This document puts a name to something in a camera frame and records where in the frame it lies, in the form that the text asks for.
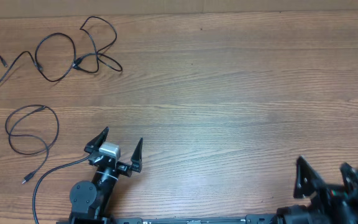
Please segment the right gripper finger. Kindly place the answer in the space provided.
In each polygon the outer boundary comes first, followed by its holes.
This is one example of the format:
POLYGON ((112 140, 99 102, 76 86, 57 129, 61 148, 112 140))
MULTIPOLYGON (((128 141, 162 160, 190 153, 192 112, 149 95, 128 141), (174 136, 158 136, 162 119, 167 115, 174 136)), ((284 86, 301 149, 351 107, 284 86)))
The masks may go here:
POLYGON ((303 156, 296 160, 296 180, 294 198, 310 197, 315 191, 325 186, 322 177, 310 166, 303 156))
POLYGON ((345 162, 341 164, 340 171, 346 192, 358 193, 358 169, 345 162))

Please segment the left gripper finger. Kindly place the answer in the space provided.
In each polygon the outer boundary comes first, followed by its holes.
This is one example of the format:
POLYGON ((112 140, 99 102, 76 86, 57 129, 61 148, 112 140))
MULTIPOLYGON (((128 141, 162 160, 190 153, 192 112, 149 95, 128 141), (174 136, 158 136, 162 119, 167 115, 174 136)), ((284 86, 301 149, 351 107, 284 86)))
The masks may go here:
POLYGON ((108 136, 109 127, 106 126, 102 132, 100 132, 95 138, 88 142, 84 148, 84 151, 87 153, 93 153, 94 151, 99 151, 101 145, 106 141, 108 136))
POLYGON ((135 151, 131 157, 131 169, 134 172, 141 173, 142 170, 142 145, 143 145, 143 138, 140 138, 135 151))

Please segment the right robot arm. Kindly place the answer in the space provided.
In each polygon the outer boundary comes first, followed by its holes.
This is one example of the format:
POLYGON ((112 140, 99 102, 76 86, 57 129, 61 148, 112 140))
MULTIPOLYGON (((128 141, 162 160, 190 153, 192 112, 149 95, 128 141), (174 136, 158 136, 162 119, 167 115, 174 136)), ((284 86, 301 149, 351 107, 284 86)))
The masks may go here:
POLYGON ((358 224, 358 168, 340 166, 343 184, 326 183, 300 156, 296 160, 294 198, 310 204, 278 208, 273 224, 358 224))

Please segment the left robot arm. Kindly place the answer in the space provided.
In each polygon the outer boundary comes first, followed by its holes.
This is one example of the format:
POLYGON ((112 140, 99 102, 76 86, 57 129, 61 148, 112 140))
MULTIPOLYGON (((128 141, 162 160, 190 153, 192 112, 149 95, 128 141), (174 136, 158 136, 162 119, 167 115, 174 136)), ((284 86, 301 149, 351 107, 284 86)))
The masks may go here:
POLYGON ((88 142, 84 151, 89 154, 89 165, 97 167, 92 180, 77 182, 70 190, 71 212, 63 223, 114 223, 106 215, 115 184, 121 175, 130 177, 142 170, 142 145, 140 139, 132 154, 131 163, 121 162, 121 150, 117 144, 107 142, 109 128, 88 142))

